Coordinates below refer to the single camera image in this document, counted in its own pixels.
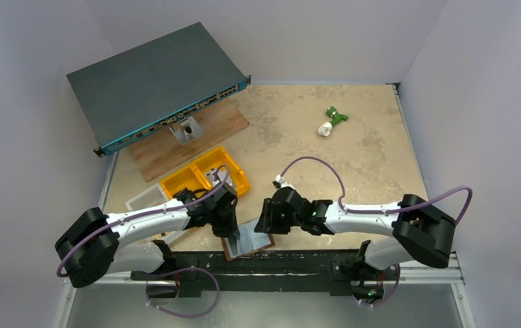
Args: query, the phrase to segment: white cap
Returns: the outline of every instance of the white cap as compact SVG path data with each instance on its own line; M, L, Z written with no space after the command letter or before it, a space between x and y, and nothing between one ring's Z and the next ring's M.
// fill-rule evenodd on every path
M317 130L317 132L318 132L318 134L320 134L324 137L327 137L329 135L329 133L331 133L332 129L333 129L333 126L331 125L331 123L325 122L319 127L319 130Z

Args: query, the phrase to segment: green and white object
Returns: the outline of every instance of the green and white object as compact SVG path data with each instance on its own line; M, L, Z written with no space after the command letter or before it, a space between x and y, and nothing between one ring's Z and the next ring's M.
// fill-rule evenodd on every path
M329 122L323 123L319 127L319 130L317 130L318 134L320 134L324 137L327 137L331 133L331 130L333 130L333 126L336 126L341 121L347 121L349 119L349 116L339 114L337 112L337 109L333 106L329 106L327 108L326 113L327 113L327 116L332 118L332 120L330 120Z

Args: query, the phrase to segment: white wall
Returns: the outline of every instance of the white wall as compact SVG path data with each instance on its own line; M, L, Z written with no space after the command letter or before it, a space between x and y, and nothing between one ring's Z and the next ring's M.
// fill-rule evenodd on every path
M521 327L521 1L448 1L400 94L430 194L475 189L457 250L479 326Z
M390 83L446 0L88 2L115 53L202 21L255 83Z
M0 1L0 327L56 313L53 244L97 205L108 162L65 74L110 55L84 1Z

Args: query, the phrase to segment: wooden board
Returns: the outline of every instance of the wooden board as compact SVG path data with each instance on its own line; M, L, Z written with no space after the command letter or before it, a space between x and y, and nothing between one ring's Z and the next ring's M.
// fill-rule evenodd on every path
M193 115L204 134L184 146L168 128L127 149L146 182L170 171L248 126L248 120L230 99L223 99Z

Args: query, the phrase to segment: beige table surface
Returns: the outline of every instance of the beige table surface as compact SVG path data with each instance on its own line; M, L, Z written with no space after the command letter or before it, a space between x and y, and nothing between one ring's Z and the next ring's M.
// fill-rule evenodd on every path
M426 197L390 85L253 85L230 98L250 121L249 127L221 143L251 185L239 198L239 223L258 218L263 199L275 191L271 182L276 175L304 155L320 157L337 169L347 188L346 204L394 202L404 193ZM331 105L349 120L335 126L329 137L321 137L317 128L328 120L325 110ZM121 150L105 212L125 212L127 200L178 168L146 182L128 151ZM340 195L335 176L318 162L298 162L286 180L308 200L336 200ZM383 237L354 232L311 236L293 228L288 235L274 235L273 249L358 248L366 239L379 238ZM222 250L222 244L207 225L193 229L172 249Z

